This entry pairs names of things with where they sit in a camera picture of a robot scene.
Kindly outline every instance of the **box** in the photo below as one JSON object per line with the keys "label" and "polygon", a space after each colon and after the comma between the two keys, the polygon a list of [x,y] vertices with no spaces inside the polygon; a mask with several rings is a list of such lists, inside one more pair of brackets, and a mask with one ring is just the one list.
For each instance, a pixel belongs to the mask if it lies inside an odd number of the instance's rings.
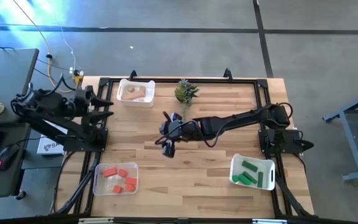
{"label": "box", "polygon": [[[132,85],[135,87],[135,91],[139,91],[141,86],[146,87],[145,97],[134,100],[123,100],[122,96],[126,93],[126,88],[128,85]],[[148,83],[144,82],[132,82],[126,79],[122,79],[119,82],[118,92],[117,92],[117,100],[120,101],[124,106],[137,106],[144,108],[151,108],[154,104],[154,91],[155,91],[155,82],[149,81]]]}
{"label": "box", "polygon": [[[120,177],[118,174],[112,175],[110,177],[103,177],[103,171],[114,167],[116,167],[117,170],[125,169],[128,172],[127,177],[133,177],[137,179],[135,190],[133,192],[125,191],[125,177]],[[115,185],[119,185],[124,190],[120,194],[114,193],[112,190]],[[139,168],[134,162],[120,164],[99,164],[94,170],[93,194],[96,196],[134,194],[137,192],[138,186]]]}
{"label": "box", "polygon": [[[252,165],[258,167],[257,172],[252,172],[251,170],[245,168],[242,166],[242,161],[247,161],[251,163]],[[263,172],[263,185],[262,188],[259,188],[257,184],[250,184],[245,185],[241,182],[235,183],[232,180],[233,175],[240,175],[244,171],[246,171],[248,174],[250,174],[255,180],[258,180],[258,172]],[[230,176],[229,181],[233,184],[242,185],[246,187],[252,187],[256,189],[263,189],[263,190],[273,190],[275,187],[275,164],[274,161],[271,159],[255,159],[251,157],[245,157],[240,154],[236,154],[233,156],[233,159],[230,163]]]}

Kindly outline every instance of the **wooden tabletop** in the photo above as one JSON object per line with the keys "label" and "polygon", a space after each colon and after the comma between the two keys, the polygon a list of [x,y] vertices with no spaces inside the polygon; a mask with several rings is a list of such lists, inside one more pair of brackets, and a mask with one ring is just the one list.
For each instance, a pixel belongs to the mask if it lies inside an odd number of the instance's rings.
{"label": "wooden tabletop", "polygon": [[[84,77],[83,86],[98,89],[100,77]],[[284,81],[268,80],[272,103],[288,102]],[[258,124],[225,132],[214,148],[204,142],[176,143],[175,158],[162,155],[154,141],[168,114],[180,113],[174,97],[177,83],[156,83],[152,108],[122,106],[117,101],[118,83],[112,89],[114,105],[108,118],[108,143],[100,163],[135,162],[139,166],[139,189],[133,195],[95,196],[93,217],[193,217],[273,218],[269,191],[229,182],[233,155],[265,159],[260,152]],[[254,87],[249,84],[199,84],[199,98],[193,99],[188,119],[229,116],[256,109]],[[60,208],[78,185],[84,153],[77,152],[66,163],[58,188]],[[283,154],[288,188],[310,213],[313,207],[302,163],[292,154]],[[284,212],[281,190],[277,191]]]}

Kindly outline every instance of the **gray floor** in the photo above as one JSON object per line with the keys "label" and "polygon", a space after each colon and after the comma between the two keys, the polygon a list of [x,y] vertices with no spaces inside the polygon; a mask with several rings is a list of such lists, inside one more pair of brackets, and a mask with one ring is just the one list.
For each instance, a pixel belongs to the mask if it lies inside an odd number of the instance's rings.
{"label": "gray floor", "polygon": [[[153,27],[256,29],[251,0],[19,1],[39,25],[56,26],[53,11],[67,27]],[[358,0],[259,0],[266,29],[358,30]],[[0,0],[0,24],[28,24],[11,1]],[[73,59],[60,32],[44,32],[54,63],[71,67]],[[235,77],[266,77],[258,34],[66,32],[86,75],[178,75],[220,77],[226,67]],[[358,96],[358,35],[266,35],[273,75],[284,78],[294,122],[315,147],[305,153],[315,213],[358,221],[358,181],[342,175],[356,165],[338,121],[322,115]],[[0,45],[37,47],[38,32],[0,31]],[[46,66],[37,63],[46,72]],[[53,69],[57,77],[61,71]],[[49,81],[34,73],[36,87]],[[48,213],[57,170],[32,170],[20,202],[0,198],[0,218]]]}

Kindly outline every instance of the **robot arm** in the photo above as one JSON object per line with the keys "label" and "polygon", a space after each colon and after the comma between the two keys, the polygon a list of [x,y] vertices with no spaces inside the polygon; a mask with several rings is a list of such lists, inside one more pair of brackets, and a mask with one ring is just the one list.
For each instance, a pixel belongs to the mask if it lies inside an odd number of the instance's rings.
{"label": "robot arm", "polygon": [[[75,97],[68,99],[56,91],[61,82],[67,85],[63,75],[53,90],[33,90],[30,83],[26,94],[17,95],[11,101],[13,112],[21,117],[22,122],[29,123],[33,129],[59,144],[64,145],[65,141],[75,139],[90,145],[99,142],[102,127],[96,125],[113,112],[91,111],[90,106],[99,108],[112,105],[112,102],[97,97],[92,86],[73,89]],[[72,122],[74,117],[81,117],[81,123]],[[45,121],[67,129],[69,134],[61,132]]]}
{"label": "robot arm", "polygon": [[[167,121],[160,128],[163,136],[155,143],[162,145],[163,155],[172,158],[175,155],[175,142],[177,141],[204,141],[207,146],[214,147],[218,136],[223,132],[256,123],[263,123],[273,130],[284,130],[290,125],[290,120],[283,104],[286,103],[267,104],[261,109],[225,118],[217,116],[195,118],[185,123],[178,114],[173,113],[169,117],[166,112],[163,112]],[[214,138],[215,142],[210,145],[207,140]]]}

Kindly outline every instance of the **black clamp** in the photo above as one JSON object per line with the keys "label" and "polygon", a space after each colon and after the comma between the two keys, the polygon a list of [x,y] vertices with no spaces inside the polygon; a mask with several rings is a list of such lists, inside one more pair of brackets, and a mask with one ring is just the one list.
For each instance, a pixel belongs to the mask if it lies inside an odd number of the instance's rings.
{"label": "black clamp", "polygon": [[223,77],[229,78],[229,82],[233,82],[233,76],[231,75],[230,68],[225,69]]}
{"label": "black clamp", "polygon": [[136,71],[133,70],[133,71],[131,72],[131,75],[129,75],[128,81],[133,81],[133,79],[134,79],[135,76],[137,76],[137,74],[136,74]]}

